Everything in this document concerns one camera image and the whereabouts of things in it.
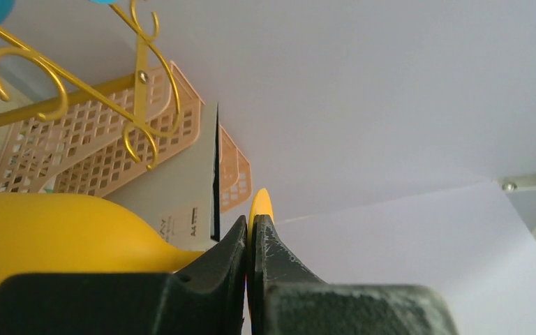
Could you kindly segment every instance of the white wall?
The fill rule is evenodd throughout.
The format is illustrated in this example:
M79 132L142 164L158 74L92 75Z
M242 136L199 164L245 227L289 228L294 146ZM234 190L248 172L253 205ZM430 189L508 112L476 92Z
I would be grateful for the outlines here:
M276 227L330 283L424 284L447 300L461 334L536 334L536 241L495 184Z

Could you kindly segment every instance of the white ceiling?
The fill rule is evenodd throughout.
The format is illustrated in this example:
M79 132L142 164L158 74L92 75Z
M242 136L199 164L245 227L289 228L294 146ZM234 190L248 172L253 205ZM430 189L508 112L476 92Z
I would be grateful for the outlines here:
M149 0L145 27L151 8L280 218L536 172L536 0ZM131 71L107 6L18 1L4 26L89 83Z

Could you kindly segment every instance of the lattice basket wall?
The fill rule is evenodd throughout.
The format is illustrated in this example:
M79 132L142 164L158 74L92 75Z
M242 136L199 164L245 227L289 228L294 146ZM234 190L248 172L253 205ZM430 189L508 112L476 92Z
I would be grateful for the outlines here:
M150 72L146 118L158 116L170 104L170 82L161 69ZM133 89L108 96L132 111ZM125 120L97 100L69 106L62 118L13 124L0 159L0 192L42 192L64 170L121 137Z
M251 166L225 129L220 127L219 131L220 201L221 213L225 213L250 198Z
M200 134L200 112L204 102L184 74L171 63L177 83L183 120L173 137L155 137L158 162L192 145ZM172 128L175 108L170 103L170 83L162 69L150 72L148 124L167 132ZM109 97L129 112L133 90ZM126 120L89 100L69 107L60 120L30 119L11 126L0 160L0 192L79 193L104 197L146 172L152 152L145 136L129 134L142 163L129 156L121 138ZM249 162L223 127L219 131L221 213L251 196Z
M183 119L173 137L154 138L158 147L159 163L191 146L200 134L200 111L203 102L184 74L175 64L172 63L171 66L177 83ZM160 115L153 118L149 125L156 130L168 132L172 129L175 112L174 105L170 104ZM147 164L153 157L149 142L141 132L132 131L129 135L141 163L132 160L126 151L123 139L118 138L63 171L56 180L54 192L105 197L146 172Z

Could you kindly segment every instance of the yellow object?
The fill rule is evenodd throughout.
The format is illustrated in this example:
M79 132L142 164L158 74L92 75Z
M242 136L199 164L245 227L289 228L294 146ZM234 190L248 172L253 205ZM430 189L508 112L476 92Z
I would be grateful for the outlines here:
M270 201L270 195L268 190L263 188L259 190L253 197L251 203L250 216L248 218L248 254L251 255L252 251L252 234L253 234L253 218L256 215L268 215L274 222L274 213L272 212L272 202Z
M94 89L102 93L104 96L109 96L114 92L130 89L133 86L134 77L132 75L127 75L115 80L110 80L109 82L94 85ZM90 100L91 96L84 91L77 90L67 94L67 98L69 105L77 105L78 103L84 103L85 101ZM3 112L0 114L0 126L3 125L3 122L14 124L15 122L30 119L36 116L38 113L45 114L51 112L56 109L59 104L59 98L51 98L39 103L34 103Z
M167 244L107 200L0 193L0 282L28 272L176 271L202 254Z
M147 138L149 146L151 147L152 160L150 164L147 165L147 169L153 169L158 162L158 148L157 144L153 139L153 135L159 137L173 137L176 131L179 128L179 125L182 120L182 113L180 110L179 103L179 94L176 88L176 80L174 75L168 65L167 61L163 58L161 51L153 44L157 36L159 35L159 20L155 12L152 13L153 17L153 26L154 32L152 35L145 33L140 26L140 23L137 19L136 13L136 0L131 0L130 10L131 16L129 17L118 5L112 4L110 8L135 32L137 36L136 43L136 67L133 74L132 83L134 85L134 101L132 112L129 112L122 108L120 105L110 100L102 91L99 91L96 87L91 87L88 84L85 84L78 77L75 77L72 73L63 69L60 65L54 63L43 54L35 51L27 44L23 43L19 38L12 35L12 33L0 27L0 38L5 40L7 43L11 44L8 47L0 47L0 58L6 55L17 55L19 57L25 58L28 61L35 63L37 66L42 68L53 81L55 87L59 90L59 96L57 98L57 103L53 106L56 106L56 112L44 113L40 110L40 105L35 107L26 107L20 110L14 110L9 112L4 112L0 114L0 126L5 126L11 123L22 121L28 119L29 117L36 117L41 121L51 121L55 119L60 119L67 112L69 106L68 94L62 85L62 77L73 86L77 87L79 90L85 92L90 98L96 99L102 104L109 107L111 110L114 110L116 113L120 114L128 121L124 124L124 131L122 133L124 137L124 145L128 150L128 153L131 155L131 158L135 163L140 163L140 158L136 154L133 145L131 144L128 134L135 130L141 131L143 135ZM146 108L147 102L147 83L149 81L149 75L146 70L148 70L148 51L151 50L157 59L161 62L161 66L166 72L172 83L172 93L173 101L175 104L176 117L174 118L173 125L169 131L160 131L152 128L149 124L146 123L144 118L144 109ZM0 99L3 101L9 101L9 95L3 88L0 80Z

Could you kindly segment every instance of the yellow balloon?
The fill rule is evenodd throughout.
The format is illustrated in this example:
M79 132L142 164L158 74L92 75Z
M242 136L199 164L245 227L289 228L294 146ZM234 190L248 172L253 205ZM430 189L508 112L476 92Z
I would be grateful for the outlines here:
M0 282L29 272L176 271L202 254L167 244L104 199L0 193Z

